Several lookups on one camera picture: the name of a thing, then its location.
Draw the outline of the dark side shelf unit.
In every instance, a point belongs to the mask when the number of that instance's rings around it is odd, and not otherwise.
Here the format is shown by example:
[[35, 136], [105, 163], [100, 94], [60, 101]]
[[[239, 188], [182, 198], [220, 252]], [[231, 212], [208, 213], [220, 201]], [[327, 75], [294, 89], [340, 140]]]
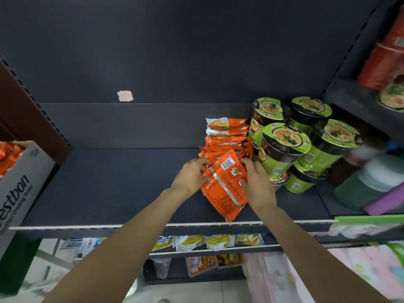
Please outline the dark side shelf unit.
[[324, 99], [376, 127], [404, 147], [404, 114], [382, 107], [356, 76], [378, 39], [384, 37], [404, 0], [379, 0], [337, 69]]

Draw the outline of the yellow snack pack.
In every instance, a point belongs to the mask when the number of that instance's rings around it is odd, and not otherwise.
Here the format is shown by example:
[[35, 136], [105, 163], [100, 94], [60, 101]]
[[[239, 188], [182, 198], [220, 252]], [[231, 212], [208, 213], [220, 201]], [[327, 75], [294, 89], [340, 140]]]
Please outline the yellow snack pack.
[[240, 254], [222, 254], [216, 255], [218, 269], [228, 269], [242, 265], [242, 258]]

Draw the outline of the dark shelf board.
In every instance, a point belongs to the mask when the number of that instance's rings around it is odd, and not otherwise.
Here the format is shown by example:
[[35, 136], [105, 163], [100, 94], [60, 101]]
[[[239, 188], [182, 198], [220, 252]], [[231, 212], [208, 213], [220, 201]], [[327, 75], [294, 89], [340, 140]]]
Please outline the dark shelf board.
[[43, 103], [72, 152], [23, 223], [31, 238], [106, 237], [198, 156], [205, 118], [249, 117], [251, 103]]

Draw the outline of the green cup noodle tub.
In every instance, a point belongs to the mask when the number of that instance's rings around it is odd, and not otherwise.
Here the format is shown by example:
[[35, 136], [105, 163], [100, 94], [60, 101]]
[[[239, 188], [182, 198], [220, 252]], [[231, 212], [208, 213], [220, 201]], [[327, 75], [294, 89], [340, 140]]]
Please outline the green cup noodle tub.
[[362, 145], [361, 135], [355, 128], [331, 118], [313, 122], [309, 138], [311, 148], [298, 162], [313, 172], [330, 168], [345, 154]]
[[280, 100], [270, 97], [258, 98], [253, 102], [253, 113], [247, 136], [253, 147], [260, 148], [263, 129], [272, 123], [285, 123], [290, 117], [290, 108]]
[[317, 183], [328, 178], [329, 168], [324, 171], [316, 172], [305, 168], [296, 161], [289, 168], [289, 179], [284, 187], [292, 193], [301, 194], [315, 186]]
[[306, 133], [285, 123], [272, 123], [262, 130], [258, 159], [270, 179], [280, 178], [311, 149]]
[[308, 96], [293, 98], [290, 106], [291, 114], [286, 124], [307, 136], [310, 136], [312, 125], [316, 120], [327, 118], [332, 114], [332, 108], [328, 104]]

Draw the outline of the person's right hand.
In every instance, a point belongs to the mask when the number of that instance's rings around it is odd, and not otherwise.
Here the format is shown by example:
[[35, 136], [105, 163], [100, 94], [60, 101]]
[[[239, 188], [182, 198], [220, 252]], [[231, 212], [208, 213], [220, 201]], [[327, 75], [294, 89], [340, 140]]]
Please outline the person's right hand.
[[241, 162], [245, 166], [249, 185], [249, 191], [244, 191], [248, 204], [263, 220], [271, 210], [277, 208], [274, 188], [260, 162], [252, 162], [247, 158], [242, 158]]

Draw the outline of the red noodle cup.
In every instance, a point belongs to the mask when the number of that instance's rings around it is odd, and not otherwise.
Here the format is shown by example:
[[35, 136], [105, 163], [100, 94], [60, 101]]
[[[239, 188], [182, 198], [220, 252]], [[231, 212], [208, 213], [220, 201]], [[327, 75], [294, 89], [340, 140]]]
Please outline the red noodle cup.
[[404, 49], [377, 43], [356, 81], [369, 90], [382, 90], [404, 60]]
[[381, 45], [404, 51], [404, 4], [400, 7], [398, 16], [385, 38], [381, 41]]

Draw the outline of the dark red-lidded noodle cup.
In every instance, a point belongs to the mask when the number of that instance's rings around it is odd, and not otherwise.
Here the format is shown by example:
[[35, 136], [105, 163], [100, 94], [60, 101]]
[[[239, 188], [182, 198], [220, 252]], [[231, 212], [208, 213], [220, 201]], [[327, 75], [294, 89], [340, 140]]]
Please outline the dark red-lidded noodle cup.
[[269, 178], [269, 180], [274, 188], [274, 191], [276, 192], [288, 182], [289, 178], [289, 171], [285, 171], [281, 176], [278, 175], [276, 178]]

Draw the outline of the person's right forearm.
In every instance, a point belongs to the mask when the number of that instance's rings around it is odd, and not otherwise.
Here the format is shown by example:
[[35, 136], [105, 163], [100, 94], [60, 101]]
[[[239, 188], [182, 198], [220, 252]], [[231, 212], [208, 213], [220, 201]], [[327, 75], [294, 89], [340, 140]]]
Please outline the person's right forearm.
[[391, 303], [282, 209], [271, 210], [261, 221], [274, 235], [316, 303]]

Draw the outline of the person's left hand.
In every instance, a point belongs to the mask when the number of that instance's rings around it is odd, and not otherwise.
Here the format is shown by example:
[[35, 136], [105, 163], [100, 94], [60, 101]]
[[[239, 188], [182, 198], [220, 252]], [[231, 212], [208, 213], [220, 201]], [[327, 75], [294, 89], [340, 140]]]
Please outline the person's left hand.
[[195, 158], [186, 162], [175, 177], [170, 190], [182, 202], [190, 198], [198, 191], [198, 177], [206, 171], [206, 167], [211, 165], [205, 157]]

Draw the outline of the purple package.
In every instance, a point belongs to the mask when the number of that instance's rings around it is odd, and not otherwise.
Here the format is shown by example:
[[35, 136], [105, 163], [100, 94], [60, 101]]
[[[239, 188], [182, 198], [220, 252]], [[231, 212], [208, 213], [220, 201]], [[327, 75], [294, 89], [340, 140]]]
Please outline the purple package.
[[378, 216], [385, 214], [402, 204], [404, 204], [404, 182], [388, 191], [378, 200], [366, 205], [363, 210], [371, 216]]

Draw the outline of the yellow and white snack packet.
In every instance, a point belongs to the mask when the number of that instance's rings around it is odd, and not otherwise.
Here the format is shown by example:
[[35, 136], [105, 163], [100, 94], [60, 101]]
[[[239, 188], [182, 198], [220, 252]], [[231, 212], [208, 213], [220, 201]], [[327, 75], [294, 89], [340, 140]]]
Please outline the yellow and white snack packet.
[[223, 250], [235, 245], [235, 234], [205, 235], [204, 241], [209, 250]]
[[182, 235], [174, 237], [174, 246], [178, 252], [192, 251], [204, 244], [204, 235]]
[[235, 234], [235, 243], [243, 246], [265, 245], [261, 234]]
[[164, 249], [172, 249], [175, 247], [174, 237], [173, 236], [159, 236], [157, 242], [152, 248], [152, 252], [164, 250]]

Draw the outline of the green cylinder with white cap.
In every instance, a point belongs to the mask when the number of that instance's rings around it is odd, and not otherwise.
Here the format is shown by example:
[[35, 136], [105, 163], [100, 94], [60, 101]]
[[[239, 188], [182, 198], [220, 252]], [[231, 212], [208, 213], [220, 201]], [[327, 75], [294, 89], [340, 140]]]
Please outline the green cylinder with white cap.
[[369, 160], [334, 190], [338, 203], [358, 210], [404, 183], [404, 159], [380, 154]]

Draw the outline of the stack of orange packets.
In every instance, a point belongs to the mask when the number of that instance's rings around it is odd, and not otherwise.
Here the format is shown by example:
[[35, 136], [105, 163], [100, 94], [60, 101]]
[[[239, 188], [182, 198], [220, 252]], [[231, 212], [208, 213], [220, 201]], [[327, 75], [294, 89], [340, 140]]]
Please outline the stack of orange packets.
[[247, 118], [206, 118], [205, 146], [199, 147], [199, 157], [216, 162], [226, 152], [234, 150], [238, 158], [253, 157], [253, 143], [247, 134]]

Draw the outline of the orange packets in carton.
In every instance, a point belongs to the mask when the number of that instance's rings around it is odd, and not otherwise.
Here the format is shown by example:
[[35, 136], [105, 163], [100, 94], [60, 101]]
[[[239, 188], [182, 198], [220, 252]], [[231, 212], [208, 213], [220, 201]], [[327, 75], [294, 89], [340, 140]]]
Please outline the orange packets in carton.
[[23, 155], [25, 149], [18, 144], [11, 142], [2, 142], [0, 145], [0, 181], [6, 176], [19, 158]]

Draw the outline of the green price strip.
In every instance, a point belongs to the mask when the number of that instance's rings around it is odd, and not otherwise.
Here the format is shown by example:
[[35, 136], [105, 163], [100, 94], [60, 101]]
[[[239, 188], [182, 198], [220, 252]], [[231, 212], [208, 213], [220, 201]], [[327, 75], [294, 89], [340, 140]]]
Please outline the green price strip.
[[357, 216], [335, 216], [338, 225], [382, 225], [382, 224], [404, 224], [404, 214], [384, 214], [378, 216], [357, 215]]

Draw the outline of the person's left forearm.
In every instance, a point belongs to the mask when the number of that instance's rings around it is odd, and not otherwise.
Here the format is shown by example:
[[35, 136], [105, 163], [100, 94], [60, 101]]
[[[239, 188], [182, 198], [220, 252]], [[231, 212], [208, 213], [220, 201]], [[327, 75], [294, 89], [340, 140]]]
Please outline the person's left forearm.
[[84, 257], [43, 303], [122, 303], [159, 235], [192, 193], [174, 185]]

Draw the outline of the orange noodle packet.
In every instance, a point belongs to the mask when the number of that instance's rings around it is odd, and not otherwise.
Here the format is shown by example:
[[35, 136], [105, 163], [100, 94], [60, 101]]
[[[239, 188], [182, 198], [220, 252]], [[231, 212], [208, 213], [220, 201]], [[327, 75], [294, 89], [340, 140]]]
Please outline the orange noodle packet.
[[247, 182], [247, 171], [236, 152], [231, 149], [223, 154], [202, 176], [209, 178], [201, 187], [202, 193], [226, 222], [233, 222], [248, 203], [240, 183]]

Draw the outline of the grey cardboard box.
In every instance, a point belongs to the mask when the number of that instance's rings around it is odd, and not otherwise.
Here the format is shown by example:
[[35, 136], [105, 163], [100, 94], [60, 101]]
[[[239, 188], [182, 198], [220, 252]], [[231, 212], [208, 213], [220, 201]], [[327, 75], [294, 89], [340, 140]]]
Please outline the grey cardboard box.
[[34, 141], [9, 141], [25, 149], [14, 167], [0, 181], [0, 260], [16, 231], [56, 166]]

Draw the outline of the clear plastic bag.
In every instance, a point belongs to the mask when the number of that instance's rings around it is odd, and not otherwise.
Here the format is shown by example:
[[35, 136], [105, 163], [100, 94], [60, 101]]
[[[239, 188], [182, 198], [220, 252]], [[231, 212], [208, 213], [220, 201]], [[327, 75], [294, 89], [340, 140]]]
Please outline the clear plastic bag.
[[152, 259], [155, 273], [158, 279], [165, 280], [170, 270], [171, 258]]

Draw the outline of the dark brown noodle cup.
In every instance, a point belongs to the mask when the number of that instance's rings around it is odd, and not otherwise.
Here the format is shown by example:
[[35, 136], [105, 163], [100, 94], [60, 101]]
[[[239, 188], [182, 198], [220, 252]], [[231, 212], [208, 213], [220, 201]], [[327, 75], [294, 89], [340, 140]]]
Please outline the dark brown noodle cup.
[[386, 149], [387, 144], [382, 139], [363, 136], [361, 146], [352, 149], [331, 166], [327, 181], [334, 186], [342, 184], [372, 158], [386, 152]]

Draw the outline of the orange snack pack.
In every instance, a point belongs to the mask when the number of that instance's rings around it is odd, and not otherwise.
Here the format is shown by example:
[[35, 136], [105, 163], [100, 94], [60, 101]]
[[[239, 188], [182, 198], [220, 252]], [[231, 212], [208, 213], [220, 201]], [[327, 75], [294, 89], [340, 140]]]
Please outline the orange snack pack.
[[198, 275], [216, 269], [217, 257], [215, 255], [186, 257], [185, 263], [189, 277], [194, 278]]

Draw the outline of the noodle bowl with green lid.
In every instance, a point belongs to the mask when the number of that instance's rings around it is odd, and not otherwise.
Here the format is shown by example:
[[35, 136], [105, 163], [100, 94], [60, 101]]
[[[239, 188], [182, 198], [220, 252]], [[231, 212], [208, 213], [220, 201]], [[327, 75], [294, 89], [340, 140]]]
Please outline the noodle bowl with green lid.
[[377, 102], [387, 109], [404, 113], [404, 82], [385, 86], [378, 94]]

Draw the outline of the blue and white packets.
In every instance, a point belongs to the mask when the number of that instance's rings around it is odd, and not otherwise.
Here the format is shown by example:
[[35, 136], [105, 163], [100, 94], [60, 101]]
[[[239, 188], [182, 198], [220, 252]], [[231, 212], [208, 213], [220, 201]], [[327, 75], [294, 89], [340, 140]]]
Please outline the blue and white packets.
[[71, 238], [65, 240], [59, 247], [60, 250], [73, 250], [75, 259], [84, 258], [93, 251], [106, 238]]

